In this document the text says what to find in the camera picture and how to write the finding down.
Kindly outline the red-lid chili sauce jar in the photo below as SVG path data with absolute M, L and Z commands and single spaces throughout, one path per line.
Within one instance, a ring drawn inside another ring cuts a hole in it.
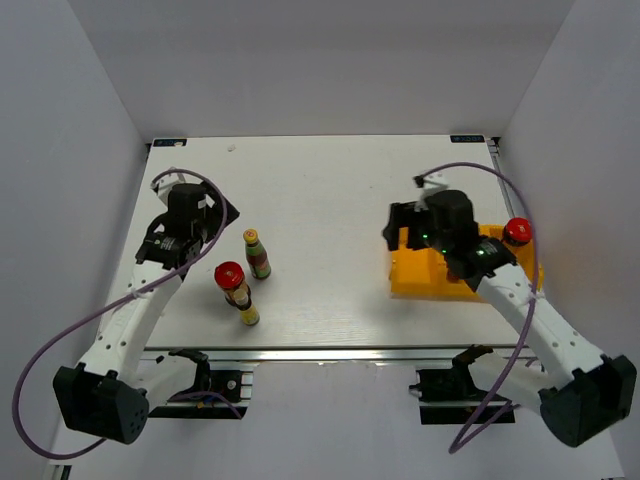
M 503 227 L 502 240 L 512 247 L 524 247 L 532 239 L 533 230 L 526 218 L 513 217 Z

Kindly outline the white-cap yellow-label bottle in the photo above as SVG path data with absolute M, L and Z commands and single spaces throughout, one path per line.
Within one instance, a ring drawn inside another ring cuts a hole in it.
M 260 321 L 260 314 L 250 295 L 244 289 L 238 289 L 233 293 L 233 298 L 242 322 L 247 326 L 256 325 Z

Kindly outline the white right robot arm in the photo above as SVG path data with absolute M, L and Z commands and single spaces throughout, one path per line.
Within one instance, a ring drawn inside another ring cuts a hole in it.
M 625 357 L 610 358 L 584 339 L 537 292 L 505 242 L 483 235 L 473 206 L 459 190 L 443 190 L 418 202 L 393 203 L 382 231 L 389 251 L 399 250 L 407 237 L 412 251 L 434 251 L 448 272 L 487 301 L 520 333 L 517 349 L 529 347 L 541 361 L 536 373 L 488 346 L 475 345 L 457 355 L 447 381 L 422 395 L 436 398 L 453 392 L 472 399 L 480 392 L 484 404 L 495 396 L 505 404 L 494 414 L 525 407 L 540 414 L 549 431 L 564 445 L 578 447 L 625 419 L 637 378 Z

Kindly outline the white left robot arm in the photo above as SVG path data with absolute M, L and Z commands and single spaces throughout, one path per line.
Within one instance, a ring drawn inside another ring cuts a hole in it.
M 148 369 L 139 363 L 192 261 L 238 218 L 206 183 L 159 186 L 166 206 L 147 228 L 135 255 L 130 300 L 114 309 L 75 367 L 60 368 L 53 389 L 67 428 L 123 444 L 141 434 L 149 414 L 173 397 L 199 399 L 211 387 L 206 354 L 178 348 Z

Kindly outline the green-label sauce bottle yellow cap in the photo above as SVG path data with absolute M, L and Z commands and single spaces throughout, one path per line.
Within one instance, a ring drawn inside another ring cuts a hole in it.
M 243 233 L 245 242 L 245 256 L 249 264 L 251 274 L 258 280 L 264 280 L 271 274 L 271 265 L 266 249 L 255 229 L 247 229 Z

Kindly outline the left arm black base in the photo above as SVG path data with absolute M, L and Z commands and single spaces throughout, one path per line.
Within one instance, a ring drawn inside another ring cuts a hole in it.
M 192 349 L 169 350 L 154 361 L 187 360 L 195 366 L 195 380 L 149 413 L 150 418 L 192 420 L 242 420 L 252 397 L 253 367 L 240 362 L 214 360 Z

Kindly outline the red-lid sauce jar yellow label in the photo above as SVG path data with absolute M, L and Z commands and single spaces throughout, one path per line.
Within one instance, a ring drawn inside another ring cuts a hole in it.
M 214 281 L 223 291 L 226 302 L 235 307 L 234 292 L 238 289 L 244 290 L 251 296 L 251 289 L 246 282 L 244 270 L 240 264 L 234 261 L 225 261 L 219 264 L 213 274 Z

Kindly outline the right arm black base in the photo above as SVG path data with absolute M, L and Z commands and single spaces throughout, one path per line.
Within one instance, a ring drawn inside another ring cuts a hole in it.
M 419 400 L 420 422 L 424 426 L 463 426 L 486 396 L 471 379 L 468 366 L 493 349 L 474 345 L 451 359 L 448 367 L 421 368 L 417 380 L 408 387 Z

